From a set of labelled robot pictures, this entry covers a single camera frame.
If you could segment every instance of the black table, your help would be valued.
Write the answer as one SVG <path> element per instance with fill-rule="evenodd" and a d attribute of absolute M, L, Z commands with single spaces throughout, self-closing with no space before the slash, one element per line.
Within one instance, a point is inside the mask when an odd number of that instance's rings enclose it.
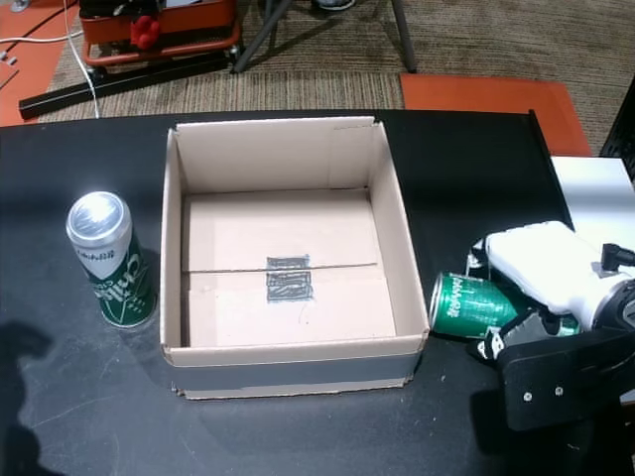
<path fill-rule="evenodd" d="M 0 473 L 4 457 L 26 465 L 17 474 L 632 474 L 618 408 L 514 434 L 495 372 L 471 360 L 464 342 L 431 337 L 405 389 L 188 402 L 171 392 L 158 318 L 120 331 L 100 317 L 64 233 L 76 198 L 120 193 L 158 278 L 169 127 L 342 113 L 0 130 Z M 568 219 L 530 116 L 375 115 L 386 123 L 427 295 L 438 271 L 462 271 L 465 251 L 487 232 Z"/>

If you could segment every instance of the white cable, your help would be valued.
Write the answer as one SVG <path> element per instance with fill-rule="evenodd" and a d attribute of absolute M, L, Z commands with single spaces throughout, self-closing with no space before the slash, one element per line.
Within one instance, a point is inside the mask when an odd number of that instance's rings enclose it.
<path fill-rule="evenodd" d="M 83 35 L 83 32 L 73 32 L 70 34 L 71 38 Z M 0 43 L 57 43 L 65 42 L 68 36 L 57 38 L 30 38 L 30 37 L 15 37 L 15 38 L 0 38 Z"/>
<path fill-rule="evenodd" d="M 95 86 L 92 83 L 92 79 L 90 79 L 90 75 L 88 74 L 88 71 L 86 70 L 86 66 L 83 65 L 83 61 L 81 60 L 81 58 L 79 57 L 79 54 L 77 53 L 77 50 L 75 49 L 74 43 L 72 42 L 72 36 L 70 35 L 70 28 L 68 27 L 68 7 L 66 6 L 66 0 L 62 0 L 62 1 L 63 1 L 63 22 L 66 25 L 66 37 L 68 39 L 68 44 L 70 45 L 70 50 L 72 51 L 72 55 L 75 57 L 75 60 L 77 61 L 77 65 L 79 66 L 79 69 L 81 69 L 81 72 L 83 73 L 83 77 L 86 78 L 88 87 L 90 87 L 90 92 L 92 92 L 92 101 L 94 102 L 94 105 L 95 105 L 95 119 L 99 119 L 100 117 L 99 104 L 97 103 L 97 94 L 95 93 Z"/>

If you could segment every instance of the black metal bar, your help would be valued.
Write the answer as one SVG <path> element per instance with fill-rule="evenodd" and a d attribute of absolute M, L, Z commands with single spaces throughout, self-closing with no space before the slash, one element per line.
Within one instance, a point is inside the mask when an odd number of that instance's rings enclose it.
<path fill-rule="evenodd" d="M 227 64 L 225 54 L 218 52 L 152 64 L 133 71 L 106 74 L 103 78 L 96 78 L 93 85 L 97 97 L 105 97 L 139 87 L 225 69 Z M 90 100 L 92 100 L 92 93 L 88 84 L 83 82 L 20 100 L 20 115 L 23 119 L 32 119 Z"/>
<path fill-rule="evenodd" d="M 404 49 L 404 63 L 407 72 L 417 72 L 417 61 L 415 60 L 415 51 L 413 42 L 410 39 L 408 31 L 408 23 L 406 22 L 406 13 L 404 12 L 404 2 L 402 0 L 392 0 L 393 12 L 395 20 L 397 20 L 397 30 L 399 30 L 399 38 Z"/>
<path fill-rule="evenodd" d="M 599 155 L 621 158 L 631 180 L 635 180 L 635 78 L 631 81 Z"/>
<path fill-rule="evenodd" d="M 265 0 L 265 22 L 271 17 L 271 11 L 274 8 L 274 0 Z"/>
<path fill-rule="evenodd" d="M 247 67 L 247 63 L 251 60 L 251 57 L 258 51 L 260 46 L 263 44 L 265 39 L 269 36 L 274 27 L 278 24 L 278 20 L 282 18 L 282 16 L 289 10 L 291 3 L 293 0 L 281 0 L 278 4 L 274 12 L 269 16 L 265 24 L 262 26 L 256 38 L 252 40 L 252 42 L 245 50 L 236 64 L 234 65 L 233 72 L 242 72 Z"/>

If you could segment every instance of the box flap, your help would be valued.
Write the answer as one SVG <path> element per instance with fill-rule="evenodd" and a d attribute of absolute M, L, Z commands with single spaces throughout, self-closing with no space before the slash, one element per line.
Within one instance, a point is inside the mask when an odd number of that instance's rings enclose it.
<path fill-rule="evenodd" d="M 161 219 L 161 313 L 163 346 L 181 345 L 181 174 L 174 131 L 168 132 L 168 150 Z"/>
<path fill-rule="evenodd" d="M 371 180 L 370 196 L 395 327 L 397 334 L 426 335 L 430 325 L 406 210 L 383 126 L 378 131 L 377 147 L 382 153 Z"/>
<path fill-rule="evenodd" d="M 180 124 L 189 193 L 366 186 L 374 118 Z"/>
<path fill-rule="evenodd" d="M 367 191 L 300 190 L 191 195 L 183 270 L 267 270 L 269 258 L 310 268 L 380 263 Z"/>

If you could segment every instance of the gray tape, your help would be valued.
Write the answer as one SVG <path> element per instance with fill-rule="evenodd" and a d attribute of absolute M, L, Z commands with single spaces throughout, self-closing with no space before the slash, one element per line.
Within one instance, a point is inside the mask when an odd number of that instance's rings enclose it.
<path fill-rule="evenodd" d="M 228 367 L 173 367 L 173 375 L 178 388 L 192 391 L 333 382 L 371 382 L 408 379 L 415 371 L 420 355 Z"/>
<path fill-rule="evenodd" d="M 267 258 L 267 302 L 296 302 L 313 296 L 309 255 Z"/>

